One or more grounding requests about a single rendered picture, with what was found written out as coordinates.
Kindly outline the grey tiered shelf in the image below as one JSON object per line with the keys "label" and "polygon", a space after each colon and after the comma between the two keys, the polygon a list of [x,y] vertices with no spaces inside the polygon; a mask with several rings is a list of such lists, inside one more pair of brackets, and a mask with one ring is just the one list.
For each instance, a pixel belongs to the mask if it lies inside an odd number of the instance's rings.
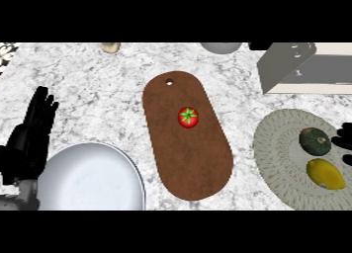
{"label": "grey tiered shelf", "polygon": [[257,68],[265,94],[352,95],[352,42],[275,42]]}

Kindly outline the black object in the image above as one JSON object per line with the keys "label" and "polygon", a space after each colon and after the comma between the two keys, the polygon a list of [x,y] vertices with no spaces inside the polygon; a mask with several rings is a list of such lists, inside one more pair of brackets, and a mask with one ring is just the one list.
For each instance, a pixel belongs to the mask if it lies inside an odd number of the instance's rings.
{"label": "black object", "polygon": [[268,50],[272,44],[272,42],[249,42],[249,47],[252,50]]}

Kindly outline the yellow lemon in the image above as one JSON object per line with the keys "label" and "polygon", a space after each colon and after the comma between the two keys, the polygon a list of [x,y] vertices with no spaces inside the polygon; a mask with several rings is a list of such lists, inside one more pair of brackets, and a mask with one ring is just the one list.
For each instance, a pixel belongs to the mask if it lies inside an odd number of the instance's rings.
{"label": "yellow lemon", "polygon": [[308,161],[306,174],[312,182],[327,190],[342,190],[346,187],[346,181],[337,167],[321,158]]}

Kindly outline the dark green avocado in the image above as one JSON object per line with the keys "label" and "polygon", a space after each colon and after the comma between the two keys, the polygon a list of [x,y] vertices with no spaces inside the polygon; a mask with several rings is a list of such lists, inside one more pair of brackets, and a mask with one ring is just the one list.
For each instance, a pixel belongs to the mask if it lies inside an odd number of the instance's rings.
{"label": "dark green avocado", "polygon": [[317,127],[308,127],[300,131],[299,144],[302,149],[314,156],[323,156],[331,150],[330,137]]}

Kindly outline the brown wooden cutting board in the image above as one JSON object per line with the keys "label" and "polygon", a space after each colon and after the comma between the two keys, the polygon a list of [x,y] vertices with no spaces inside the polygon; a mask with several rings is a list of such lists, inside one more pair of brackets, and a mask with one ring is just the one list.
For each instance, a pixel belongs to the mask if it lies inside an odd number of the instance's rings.
{"label": "brown wooden cutting board", "polygon": [[[178,122],[184,107],[198,111],[192,128]],[[144,108],[163,183],[178,198],[203,200],[229,181],[234,157],[197,77],[184,71],[158,75],[144,91]]]}

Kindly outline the red tomato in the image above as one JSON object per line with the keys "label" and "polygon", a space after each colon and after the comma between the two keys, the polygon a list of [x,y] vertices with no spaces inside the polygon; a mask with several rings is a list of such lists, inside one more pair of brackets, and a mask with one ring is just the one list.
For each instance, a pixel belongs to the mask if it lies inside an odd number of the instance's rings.
{"label": "red tomato", "polygon": [[178,113],[178,122],[182,127],[192,128],[198,124],[198,111],[194,107],[184,107]]}

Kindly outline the white oval plate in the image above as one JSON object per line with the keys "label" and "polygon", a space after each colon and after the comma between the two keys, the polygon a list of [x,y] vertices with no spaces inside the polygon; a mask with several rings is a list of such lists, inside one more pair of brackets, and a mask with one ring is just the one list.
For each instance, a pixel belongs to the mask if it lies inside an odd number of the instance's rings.
{"label": "white oval plate", "polygon": [[144,178],[127,154],[105,143],[82,143],[49,160],[39,179],[42,211],[142,211]]}

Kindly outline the grey bowl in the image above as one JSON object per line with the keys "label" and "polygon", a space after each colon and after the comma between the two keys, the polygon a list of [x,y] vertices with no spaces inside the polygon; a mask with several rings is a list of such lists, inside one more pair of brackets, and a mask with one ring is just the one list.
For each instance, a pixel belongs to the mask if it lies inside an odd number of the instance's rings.
{"label": "grey bowl", "polygon": [[229,54],[235,52],[240,47],[241,43],[240,42],[204,42],[201,44],[206,50],[216,54]]}

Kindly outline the small beige object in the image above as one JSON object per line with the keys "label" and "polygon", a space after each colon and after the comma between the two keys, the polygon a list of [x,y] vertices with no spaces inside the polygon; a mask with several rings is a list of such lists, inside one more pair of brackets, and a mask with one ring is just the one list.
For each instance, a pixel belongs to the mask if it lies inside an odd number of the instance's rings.
{"label": "small beige object", "polygon": [[102,50],[108,53],[116,53],[120,50],[121,44],[119,42],[105,42],[102,44]]}

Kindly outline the round beige woven placemat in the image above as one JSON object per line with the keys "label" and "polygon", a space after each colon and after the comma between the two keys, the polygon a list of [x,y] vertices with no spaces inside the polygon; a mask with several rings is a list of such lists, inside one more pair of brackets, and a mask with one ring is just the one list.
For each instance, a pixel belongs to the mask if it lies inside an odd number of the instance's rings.
{"label": "round beige woven placemat", "polygon": [[352,151],[331,146],[323,156],[339,169],[346,188],[327,190],[311,180],[306,163],[314,156],[299,144],[300,131],[320,128],[328,136],[336,128],[324,118],[299,109],[283,109],[269,113],[259,123],[255,133],[255,158],[262,177],[281,201],[299,211],[352,210],[352,167],[342,157]]}

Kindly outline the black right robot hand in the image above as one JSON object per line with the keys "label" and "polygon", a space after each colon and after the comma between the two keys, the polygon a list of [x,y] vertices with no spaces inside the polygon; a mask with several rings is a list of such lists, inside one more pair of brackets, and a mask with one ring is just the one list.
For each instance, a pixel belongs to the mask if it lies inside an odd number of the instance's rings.
{"label": "black right robot hand", "polygon": [[[352,151],[352,123],[345,123],[337,130],[337,135],[331,137],[331,142],[339,147]],[[352,166],[352,154],[343,155],[343,162]]]}

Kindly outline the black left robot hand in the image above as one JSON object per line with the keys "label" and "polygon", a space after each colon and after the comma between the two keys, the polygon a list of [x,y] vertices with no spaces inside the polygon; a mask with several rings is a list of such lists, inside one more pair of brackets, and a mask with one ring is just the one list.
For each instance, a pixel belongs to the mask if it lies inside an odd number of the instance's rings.
{"label": "black left robot hand", "polygon": [[0,145],[0,174],[3,184],[37,180],[45,172],[51,133],[59,103],[49,94],[49,88],[37,88],[24,122],[17,125],[6,145]]}

